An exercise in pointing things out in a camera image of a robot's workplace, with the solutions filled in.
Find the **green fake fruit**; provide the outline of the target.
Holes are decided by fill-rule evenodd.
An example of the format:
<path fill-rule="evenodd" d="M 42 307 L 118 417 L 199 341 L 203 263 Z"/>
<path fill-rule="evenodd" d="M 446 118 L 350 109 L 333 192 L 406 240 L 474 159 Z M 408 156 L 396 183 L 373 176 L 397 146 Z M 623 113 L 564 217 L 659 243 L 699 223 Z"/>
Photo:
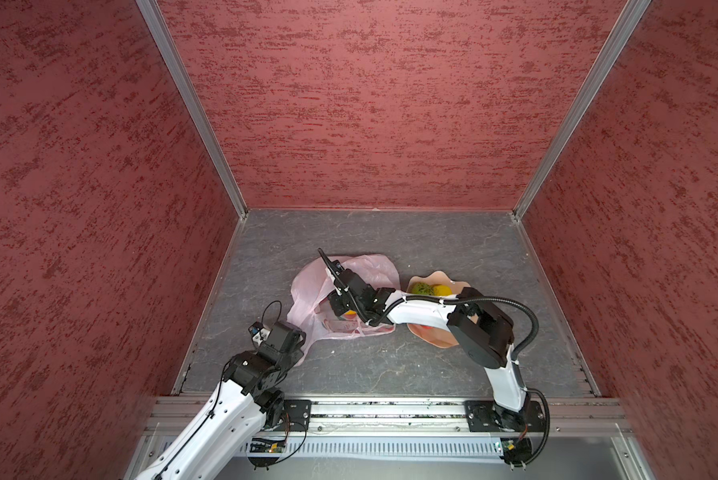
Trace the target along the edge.
<path fill-rule="evenodd" d="M 415 282 L 409 287 L 409 293 L 418 296 L 435 296 L 436 291 L 433 285 L 424 282 Z"/>

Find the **yellow fake lemon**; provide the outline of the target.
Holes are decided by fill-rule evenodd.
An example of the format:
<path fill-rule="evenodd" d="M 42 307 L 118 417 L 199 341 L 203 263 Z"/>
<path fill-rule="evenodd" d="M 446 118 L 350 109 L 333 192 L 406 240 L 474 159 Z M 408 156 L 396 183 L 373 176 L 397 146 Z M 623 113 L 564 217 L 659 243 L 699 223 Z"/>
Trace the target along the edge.
<path fill-rule="evenodd" d="M 437 284 L 433 286 L 432 290 L 436 297 L 448 297 L 453 294 L 453 290 L 449 285 Z"/>

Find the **pink scalloped bowl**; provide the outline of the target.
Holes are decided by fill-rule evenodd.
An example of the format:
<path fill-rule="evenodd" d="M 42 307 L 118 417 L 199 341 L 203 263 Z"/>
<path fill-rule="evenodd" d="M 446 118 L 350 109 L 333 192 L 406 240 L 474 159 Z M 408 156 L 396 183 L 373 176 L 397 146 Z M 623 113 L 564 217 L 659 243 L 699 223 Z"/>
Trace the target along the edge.
<path fill-rule="evenodd" d="M 452 295 L 460 294 L 464 288 L 470 287 L 468 282 L 452 280 L 443 271 L 435 271 L 426 277 L 413 276 L 407 286 L 408 293 L 409 287 L 415 282 L 424 282 L 433 286 L 437 284 L 449 285 L 453 290 Z M 448 349 L 458 345 L 455 337 L 445 330 L 417 324 L 408 324 L 408 329 L 415 336 L 440 349 Z"/>

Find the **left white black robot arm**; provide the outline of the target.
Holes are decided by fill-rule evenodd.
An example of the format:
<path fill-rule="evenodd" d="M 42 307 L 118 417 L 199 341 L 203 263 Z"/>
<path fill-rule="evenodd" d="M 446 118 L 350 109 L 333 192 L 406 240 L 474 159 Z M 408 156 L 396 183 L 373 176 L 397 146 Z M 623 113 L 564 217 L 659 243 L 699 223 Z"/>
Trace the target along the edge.
<path fill-rule="evenodd" d="M 208 402 L 140 479 L 214 479 L 255 434 L 279 425 L 278 385 L 303 358 L 306 334 L 288 322 L 256 322 L 249 332 L 254 348 L 224 365 Z"/>

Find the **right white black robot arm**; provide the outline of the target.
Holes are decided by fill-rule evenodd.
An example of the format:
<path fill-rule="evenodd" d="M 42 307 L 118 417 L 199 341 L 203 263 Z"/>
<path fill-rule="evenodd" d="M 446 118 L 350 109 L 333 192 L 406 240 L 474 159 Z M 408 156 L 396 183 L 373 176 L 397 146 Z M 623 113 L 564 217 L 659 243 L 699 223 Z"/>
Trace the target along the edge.
<path fill-rule="evenodd" d="M 322 261 L 334 285 L 328 300 L 335 315 L 352 311 L 371 327 L 407 324 L 451 334 L 486 372 L 496 426 L 510 432 L 527 427 L 530 400 L 518 355 L 539 332 L 533 310 L 512 299 L 484 296 L 471 287 L 445 297 L 375 288 L 339 261 L 327 256 Z"/>

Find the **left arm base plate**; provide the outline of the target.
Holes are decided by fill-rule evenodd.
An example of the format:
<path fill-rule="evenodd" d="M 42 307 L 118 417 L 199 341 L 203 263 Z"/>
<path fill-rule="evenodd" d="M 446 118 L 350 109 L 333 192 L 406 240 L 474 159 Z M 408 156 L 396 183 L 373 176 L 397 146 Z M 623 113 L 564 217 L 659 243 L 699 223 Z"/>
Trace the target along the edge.
<path fill-rule="evenodd" d="M 274 432 L 307 432 L 313 402 L 308 399 L 285 399 L 278 423 L 272 428 Z"/>

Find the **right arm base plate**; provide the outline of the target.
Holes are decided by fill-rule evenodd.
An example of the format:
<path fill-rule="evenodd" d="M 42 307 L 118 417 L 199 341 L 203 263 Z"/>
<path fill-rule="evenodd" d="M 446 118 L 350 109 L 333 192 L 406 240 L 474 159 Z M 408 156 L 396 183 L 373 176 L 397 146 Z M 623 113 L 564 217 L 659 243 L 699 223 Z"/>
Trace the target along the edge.
<path fill-rule="evenodd" d="M 492 400 L 467 400 L 464 409 L 470 432 L 541 433 L 547 426 L 547 414 L 539 401 L 526 400 L 519 412 Z"/>

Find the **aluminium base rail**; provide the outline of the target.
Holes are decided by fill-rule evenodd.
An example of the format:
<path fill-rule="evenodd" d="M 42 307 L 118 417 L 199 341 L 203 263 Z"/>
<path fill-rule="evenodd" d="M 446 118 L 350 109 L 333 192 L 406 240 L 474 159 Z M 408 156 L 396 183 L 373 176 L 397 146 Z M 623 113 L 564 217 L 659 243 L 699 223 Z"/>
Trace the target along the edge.
<path fill-rule="evenodd" d="M 457 397 L 313 396 L 308 421 L 311 434 L 322 436 L 495 434 L 491 409 L 482 401 Z M 541 420 L 559 437 L 631 436 L 633 428 L 620 401 L 612 398 L 550 398 Z"/>

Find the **left aluminium corner post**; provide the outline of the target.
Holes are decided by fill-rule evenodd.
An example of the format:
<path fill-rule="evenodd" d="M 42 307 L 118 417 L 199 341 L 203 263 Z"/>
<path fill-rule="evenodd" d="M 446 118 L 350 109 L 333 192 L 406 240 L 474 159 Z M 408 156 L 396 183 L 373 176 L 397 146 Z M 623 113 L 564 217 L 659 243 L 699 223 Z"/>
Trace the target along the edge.
<path fill-rule="evenodd" d="M 242 221 L 245 221 L 249 215 L 248 206 L 243 199 L 241 189 L 190 79 L 175 41 L 169 32 L 158 2 L 155 0 L 137 0 L 136 4 L 204 144 L 205 150 L 234 206 L 237 216 Z"/>

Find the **aluminium corner post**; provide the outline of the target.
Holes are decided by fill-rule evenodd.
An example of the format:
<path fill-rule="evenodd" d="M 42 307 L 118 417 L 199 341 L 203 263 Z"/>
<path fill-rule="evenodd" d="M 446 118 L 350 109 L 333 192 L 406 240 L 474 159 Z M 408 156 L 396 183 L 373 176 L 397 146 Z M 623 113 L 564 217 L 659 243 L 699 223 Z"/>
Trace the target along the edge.
<path fill-rule="evenodd" d="M 625 2 L 535 173 L 513 209 L 512 216 L 516 223 L 520 223 L 529 210 L 650 4 L 650 0 Z"/>
<path fill-rule="evenodd" d="M 204 144 L 205 150 L 234 206 L 237 216 L 242 221 L 245 221 L 249 215 L 248 206 L 243 199 L 241 189 L 190 79 L 175 41 L 169 32 L 158 2 L 155 0 L 137 0 L 136 4 Z"/>

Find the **right aluminium corner post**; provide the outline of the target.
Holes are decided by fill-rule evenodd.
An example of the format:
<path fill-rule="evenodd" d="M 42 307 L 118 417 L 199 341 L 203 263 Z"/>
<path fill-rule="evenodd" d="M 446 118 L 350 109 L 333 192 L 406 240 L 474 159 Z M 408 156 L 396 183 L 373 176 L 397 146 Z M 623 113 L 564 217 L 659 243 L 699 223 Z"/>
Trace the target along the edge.
<path fill-rule="evenodd" d="M 513 209 L 512 216 L 516 223 L 520 223 L 529 210 L 650 4 L 650 0 L 625 2 L 535 173 Z"/>

